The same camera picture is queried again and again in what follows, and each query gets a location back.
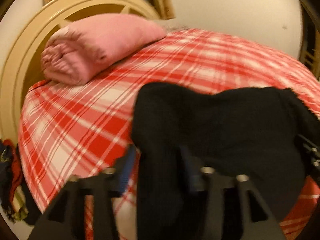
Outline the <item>black pants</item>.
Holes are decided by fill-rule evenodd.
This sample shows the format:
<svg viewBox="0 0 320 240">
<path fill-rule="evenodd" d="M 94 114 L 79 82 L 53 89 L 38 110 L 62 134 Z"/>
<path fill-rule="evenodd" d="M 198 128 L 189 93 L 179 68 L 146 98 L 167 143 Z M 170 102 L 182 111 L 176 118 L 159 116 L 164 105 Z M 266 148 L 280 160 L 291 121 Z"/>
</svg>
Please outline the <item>black pants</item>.
<svg viewBox="0 0 320 240">
<path fill-rule="evenodd" d="M 201 194 L 189 191 L 181 154 L 224 176 L 247 175 L 278 225 L 308 178 L 298 135 L 319 146 L 319 119 L 289 89 L 239 88 L 209 95 L 153 82 L 138 92 L 131 140 L 140 151 L 138 239 L 202 239 Z"/>
</svg>

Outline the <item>pile of colourful clothes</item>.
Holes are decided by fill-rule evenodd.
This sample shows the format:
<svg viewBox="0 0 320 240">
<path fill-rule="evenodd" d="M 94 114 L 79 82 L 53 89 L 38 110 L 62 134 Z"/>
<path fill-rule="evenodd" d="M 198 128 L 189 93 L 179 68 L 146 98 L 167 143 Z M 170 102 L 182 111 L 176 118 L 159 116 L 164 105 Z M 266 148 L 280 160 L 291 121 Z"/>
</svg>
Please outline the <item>pile of colourful clothes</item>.
<svg viewBox="0 0 320 240">
<path fill-rule="evenodd" d="M 33 226 L 41 216 L 25 181 L 18 147 L 9 139 L 1 140 L 1 208 L 13 223 Z"/>
</svg>

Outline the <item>red plaid bed sheet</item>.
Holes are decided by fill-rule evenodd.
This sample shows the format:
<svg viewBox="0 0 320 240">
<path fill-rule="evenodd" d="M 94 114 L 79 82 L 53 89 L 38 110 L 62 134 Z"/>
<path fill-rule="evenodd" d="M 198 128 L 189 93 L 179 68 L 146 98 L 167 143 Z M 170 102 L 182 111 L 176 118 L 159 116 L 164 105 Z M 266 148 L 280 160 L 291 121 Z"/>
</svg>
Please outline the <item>red plaid bed sheet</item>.
<svg viewBox="0 0 320 240">
<path fill-rule="evenodd" d="M 71 174 L 92 176 L 124 152 L 136 94 L 152 81 L 209 94 L 240 87 L 290 87 L 319 113 L 319 82 L 290 55 L 212 31 L 170 33 L 86 85 L 42 81 L 29 89 L 18 144 L 27 185 L 41 211 Z"/>
</svg>

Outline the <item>brown wooden door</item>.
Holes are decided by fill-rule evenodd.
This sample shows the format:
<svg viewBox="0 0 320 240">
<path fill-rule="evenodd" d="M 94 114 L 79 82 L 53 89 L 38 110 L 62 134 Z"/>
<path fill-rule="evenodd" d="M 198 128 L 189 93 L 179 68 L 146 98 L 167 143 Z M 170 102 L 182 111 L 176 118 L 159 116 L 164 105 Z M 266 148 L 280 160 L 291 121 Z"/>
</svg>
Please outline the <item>brown wooden door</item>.
<svg viewBox="0 0 320 240">
<path fill-rule="evenodd" d="M 299 61 L 319 80 L 319 31 L 302 7 L 302 42 Z"/>
</svg>

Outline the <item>cream wooden headboard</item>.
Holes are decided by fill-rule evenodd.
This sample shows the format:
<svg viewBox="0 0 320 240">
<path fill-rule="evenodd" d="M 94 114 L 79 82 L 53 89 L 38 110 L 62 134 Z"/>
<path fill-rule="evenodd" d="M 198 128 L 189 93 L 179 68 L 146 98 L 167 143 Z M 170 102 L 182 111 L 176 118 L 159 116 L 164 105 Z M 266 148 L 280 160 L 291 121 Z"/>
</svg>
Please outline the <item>cream wooden headboard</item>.
<svg viewBox="0 0 320 240">
<path fill-rule="evenodd" d="M 72 21 L 98 13 L 133 13 L 157 20 L 159 14 L 146 0 L 52 0 L 25 26 L 14 42 L 1 75 L 1 136 L 17 142 L 18 123 L 28 89 L 40 80 L 40 58 L 50 35 Z"/>
</svg>

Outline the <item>folded pink blanket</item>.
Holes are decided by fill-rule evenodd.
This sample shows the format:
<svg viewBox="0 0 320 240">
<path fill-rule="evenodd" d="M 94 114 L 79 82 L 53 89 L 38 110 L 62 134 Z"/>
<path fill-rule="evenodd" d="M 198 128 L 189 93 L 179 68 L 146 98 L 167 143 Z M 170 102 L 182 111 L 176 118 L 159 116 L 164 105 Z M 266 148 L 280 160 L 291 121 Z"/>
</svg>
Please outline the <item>folded pink blanket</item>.
<svg viewBox="0 0 320 240">
<path fill-rule="evenodd" d="M 48 80 L 84 85 L 112 64 L 166 36 L 163 27 L 134 14 L 99 14 L 56 31 L 41 54 Z"/>
</svg>

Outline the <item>striped grey pillow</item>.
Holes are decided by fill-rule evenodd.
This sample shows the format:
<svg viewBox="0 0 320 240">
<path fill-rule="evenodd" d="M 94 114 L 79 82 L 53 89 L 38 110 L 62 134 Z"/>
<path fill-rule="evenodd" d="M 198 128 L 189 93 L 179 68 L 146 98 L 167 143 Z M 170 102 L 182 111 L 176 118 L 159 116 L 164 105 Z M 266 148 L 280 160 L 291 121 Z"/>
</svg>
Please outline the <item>striped grey pillow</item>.
<svg viewBox="0 0 320 240">
<path fill-rule="evenodd" d="M 187 26 L 184 25 L 164 25 L 163 28 L 167 33 L 189 29 Z"/>
</svg>

